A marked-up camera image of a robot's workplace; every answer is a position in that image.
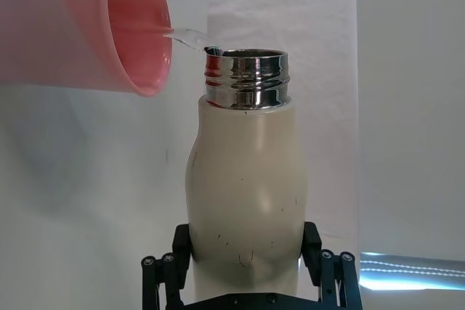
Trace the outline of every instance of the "screw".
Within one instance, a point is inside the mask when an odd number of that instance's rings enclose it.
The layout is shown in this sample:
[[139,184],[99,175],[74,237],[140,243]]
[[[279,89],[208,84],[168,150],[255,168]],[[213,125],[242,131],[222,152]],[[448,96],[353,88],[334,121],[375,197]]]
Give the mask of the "screw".
[[153,258],[144,259],[144,265],[146,265],[146,266],[152,265],[153,262],[154,262]]
[[170,261],[174,260],[174,256],[171,254],[167,254],[166,256],[163,257],[163,261],[169,263]]
[[352,256],[348,253],[344,253],[342,256],[342,259],[344,259],[345,261],[352,261]]
[[274,303],[276,303],[276,301],[277,301],[278,299],[276,298],[276,294],[270,293],[270,294],[267,294],[267,300],[268,300],[271,304],[274,304]]

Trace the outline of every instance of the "bottle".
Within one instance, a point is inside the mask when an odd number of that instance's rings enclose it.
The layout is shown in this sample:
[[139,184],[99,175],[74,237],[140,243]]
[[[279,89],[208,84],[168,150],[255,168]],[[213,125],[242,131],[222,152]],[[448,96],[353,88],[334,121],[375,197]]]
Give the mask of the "bottle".
[[196,298],[295,295],[307,168],[287,95],[287,54],[206,51],[185,182]]

